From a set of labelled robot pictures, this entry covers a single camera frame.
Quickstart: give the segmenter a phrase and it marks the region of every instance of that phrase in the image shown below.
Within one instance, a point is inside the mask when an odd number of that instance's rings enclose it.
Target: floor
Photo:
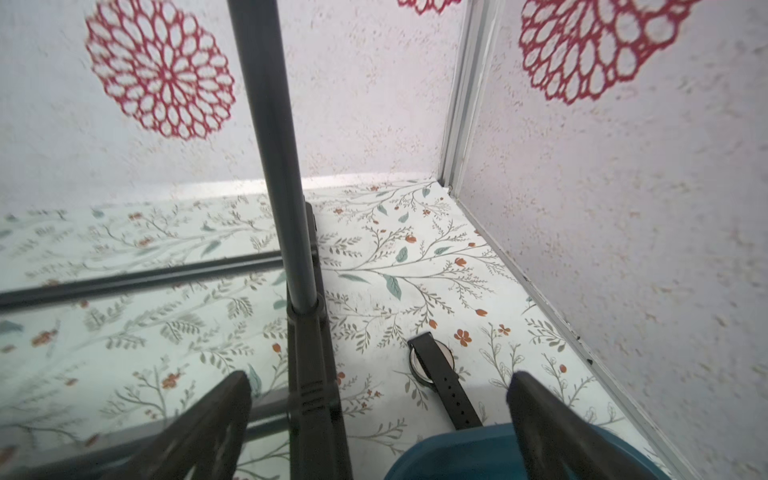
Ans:
[[[509,422],[505,389],[523,369],[660,462],[435,181],[312,190],[306,199],[355,478],[382,478],[411,445],[452,430],[409,372],[406,339],[425,331],[453,351],[486,425]],[[8,215],[0,288],[278,248],[261,195]],[[61,444],[98,449],[105,434],[170,420],[236,369],[261,392],[284,387],[285,305],[285,276],[273,271],[0,317],[0,473]],[[236,478],[288,472],[283,433],[248,444]]]

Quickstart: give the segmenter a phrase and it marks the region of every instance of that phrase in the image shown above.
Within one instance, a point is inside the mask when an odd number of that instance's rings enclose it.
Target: glass panel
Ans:
[[[2,317],[5,467],[162,429],[227,374],[261,394],[288,384],[282,270],[80,300]],[[242,468],[287,476],[287,432],[247,444]]]
[[[8,214],[0,291],[278,250],[266,195]]]

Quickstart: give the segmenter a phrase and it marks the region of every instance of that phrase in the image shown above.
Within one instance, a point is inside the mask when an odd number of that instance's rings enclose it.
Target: green leaf print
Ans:
[[[248,364],[248,383],[250,383],[250,395],[254,398],[261,396],[261,379],[250,364]]]
[[[200,256],[205,257],[207,254],[216,250],[219,247],[219,245],[221,245],[221,241],[214,240],[213,242],[209,243],[207,247],[205,247],[205,250],[203,250],[203,253],[201,253]]]
[[[280,285],[281,283],[286,281],[286,271],[283,270],[280,272],[280,275],[277,276],[274,282],[272,282],[273,285]]]
[[[397,263],[403,263],[407,259],[408,259],[408,248],[407,247],[403,247],[398,252],[397,257],[395,257],[395,260],[397,260]]]
[[[397,283],[397,279],[394,276],[389,275],[385,275],[384,279],[386,280],[386,289],[389,290],[396,299],[400,300],[402,290],[400,290],[400,284]]]
[[[370,283],[368,280],[365,280],[363,278],[360,278],[357,275],[350,275],[348,273],[342,273],[339,275],[342,278],[346,278],[347,280],[352,280],[353,282],[364,282],[364,283]]]

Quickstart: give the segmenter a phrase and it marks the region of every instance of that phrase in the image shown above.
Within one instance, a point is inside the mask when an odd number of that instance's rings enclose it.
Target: black metal bar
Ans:
[[[245,442],[261,439],[289,428],[288,389],[268,392],[255,400],[248,415]],[[12,470],[3,480],[36,480],[56,478],[57,480],[89,480],[100,478],[113,468],[123,465],[136,452],[160,435],[167,422],[158,420],[145,423],[116,433],[103,435],[94,446],[93,452],[83,453],[81,445],[64,445],[58,449],[41,452],[34,464]]]
[[[293,134],[276,0],[229,0],[230,17],[256,130],[293,308],[317,304],[310,237]]]
[[[122,275],[62,283],[54,286],[12,290],[0,293],[0,312],[42,306],[50,303],[90,300],[99,296],[110,296],[156,286],[205,280],[216,276],[275,270],[282,266],[283,258],[280,252],[265,252],[187,265],[169,266],[144,272],[124,273]]]

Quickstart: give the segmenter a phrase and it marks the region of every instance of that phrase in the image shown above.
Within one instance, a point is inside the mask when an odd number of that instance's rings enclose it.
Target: watch face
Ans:
[[[435,343],[437,343],[437,346],[440,348],[440,351],[445,356],[445,359],[448,360],[448,364],[451,366],[451,369],[455,368],[455,363],[453,361],[453,354],[451,353],[451,350],[443,343],[438,342],[435,340]],[[424,368],[422,367],[421,362],[418,358],[416,358],[416,351],[411,348],[411,373],[413,373],[413,376],[416,378],[416,380],[419,381],[419,383],[427,386],[434,386],[435,383],[427,376],[427,374],[424,372]]]

